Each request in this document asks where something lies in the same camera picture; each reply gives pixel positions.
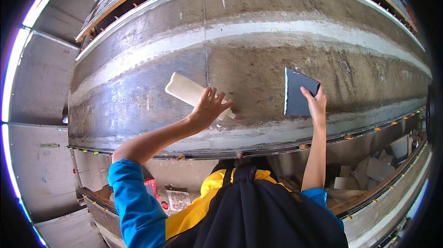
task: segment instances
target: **stain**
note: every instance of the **stain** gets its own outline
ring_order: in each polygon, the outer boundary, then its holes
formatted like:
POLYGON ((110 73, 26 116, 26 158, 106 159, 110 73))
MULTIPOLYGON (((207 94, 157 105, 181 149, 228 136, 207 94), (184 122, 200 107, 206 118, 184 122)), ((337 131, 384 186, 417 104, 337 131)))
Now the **stain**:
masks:
POLYGON ((60 144, 42 144, 42 143, 40 143, 40 148, 60 148, 60 144))

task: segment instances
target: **fluorescent light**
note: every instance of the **fluorescent light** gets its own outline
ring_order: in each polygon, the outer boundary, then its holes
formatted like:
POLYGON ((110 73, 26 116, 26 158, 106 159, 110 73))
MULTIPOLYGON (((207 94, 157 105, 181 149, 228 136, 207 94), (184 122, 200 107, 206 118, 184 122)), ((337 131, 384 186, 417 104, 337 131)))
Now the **fluorescent light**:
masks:
POLYGON ((49 0, 35 0, 23 19, 22 24, 26 27, 32 27, 48 2, 49 0))
POLYGON ((42 246, 46 246, 46 242, 45 240, 43 240, 42 236, 40 235, 40 233, 37 231, 35 226, 32 226, 32 228, 34 229, 34 231, 36 232, 37 236, 39 237, 40 243, 42 246))
POLYGON ((26 207, 25 207, 25 205, 23 204, 23 200, 22 200, 22 198, 19 198, 19 205, 20 205, 20 207, 22 207, 22 210, 23 210, 23 212, 25 213, 26 217, 28 218, 28 221, 29 221, 30 223, 32 223, 32 220, 31 220, 30 217, 29 217, 29 214, 28 214, 28 212, 27 212, 27 210, 26 210, 26 207))
POLYGON ((19 29, 14 46, 12 47, 11 55, 9 56, 8 68, 6 69, 3 85, 3 104, 1 109, 1 119, 3 122, 9 121, 9 102, 11 101, 12 84, 14 82, 17 64, 22 55, 29 34, 29 29, 19 29))
POLYGON ((1 133, 3 140, 4 158, 6 160, 6 167, 8 168, 9 180, 11 181, 12 189, 14 189, 15 196, 20 199, 22 195, 20 194, 19 186, 17 185, 17 181, 15 180, 14 169, 12 168, 11 150, 9 149, 9 128, 7 124, 1 125, 1 133))

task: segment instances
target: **hand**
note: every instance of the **hand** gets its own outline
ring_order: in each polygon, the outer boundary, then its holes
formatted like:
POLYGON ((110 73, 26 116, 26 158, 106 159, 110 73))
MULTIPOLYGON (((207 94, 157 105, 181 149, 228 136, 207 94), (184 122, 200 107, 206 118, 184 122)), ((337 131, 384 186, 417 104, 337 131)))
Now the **hand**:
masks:
POLYGON ((222 104, 225 94, 221 92, 215 97, 216 91, 216 88, 206 88, 192 113, 188 115, 193 133, 197 134, 208 128, 220 113, 234 105, 230 100, 222 104))
POLYGON ((311 93, 305 88, 301 87, 302 94, 306 97, 309 104, 309 111, 312 116, 312 124, 314 127, 326 128, 326 95, 323 84, 320 82, 320 88, 317 95, 313 97, 311 93))

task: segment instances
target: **wooden frame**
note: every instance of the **wooden frame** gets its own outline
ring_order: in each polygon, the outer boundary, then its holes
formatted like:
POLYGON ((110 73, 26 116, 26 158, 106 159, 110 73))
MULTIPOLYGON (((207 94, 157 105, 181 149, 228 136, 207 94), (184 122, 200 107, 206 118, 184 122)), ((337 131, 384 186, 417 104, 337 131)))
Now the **wooden frame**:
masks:
POLYGON ((405 162, 402 163, 386 180, 382 181, 373 190, 366 191, 361 195, 353 197, 348 201, 329 208, 329 210, 337 217, 343 217, 348 215, 358 209, 364 207, 371 201, 373 201, 377 196, 381 195, 385 190, 389 189, 391 185, 402 176, 408 167, 410 167, 411 162, 416 158, 418 152, 423 148, 426 142, 426 134, 420 138, 419 146, 408 156, 405 162))

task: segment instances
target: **red object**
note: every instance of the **red object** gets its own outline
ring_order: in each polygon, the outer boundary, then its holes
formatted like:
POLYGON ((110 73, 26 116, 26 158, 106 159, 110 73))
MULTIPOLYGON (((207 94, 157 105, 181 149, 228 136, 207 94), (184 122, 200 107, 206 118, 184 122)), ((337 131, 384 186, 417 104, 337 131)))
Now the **red object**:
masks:
POLYGON ((156 180, 155 179, 146 179, 146 180, 144 180, 144 186, 148 186, 148 185, 150 185, 152 187, 152 192, 154 193, 154 197, 157 199, 157 201, 160 204, 160 196, 157 193, 156 180))

